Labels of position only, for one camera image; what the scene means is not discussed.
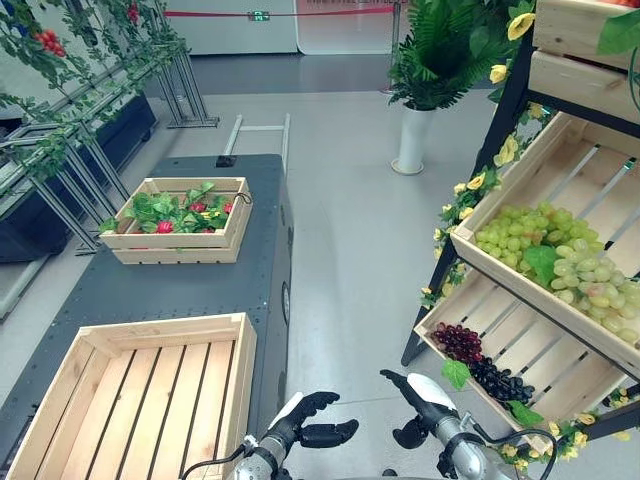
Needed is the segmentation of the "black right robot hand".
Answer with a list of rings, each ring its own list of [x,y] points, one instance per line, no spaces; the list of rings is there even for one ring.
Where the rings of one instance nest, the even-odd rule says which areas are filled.
[[[460,416],[448,394],[431,378],[417,373],[407,376],[391,370],[381,370],[380,374],[398,388],[402,396],[412,406],[417,415],[401,429],[394,429],[392,435],[405,449],[421,446],[429,434],[437,438],[443,446],[461,432]]]

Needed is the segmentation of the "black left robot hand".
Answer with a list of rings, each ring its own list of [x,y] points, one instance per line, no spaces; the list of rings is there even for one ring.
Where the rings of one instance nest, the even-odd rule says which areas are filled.
[[[297,392],[269,425],[264,437],[277,439],[289,452],[294,443],[304,448],[327,449],[340,446],[353,438],[359,422],[351,419],[340,424],[304,423],[318,412],[340,399],[330,391],[318,391],[309,395]]]

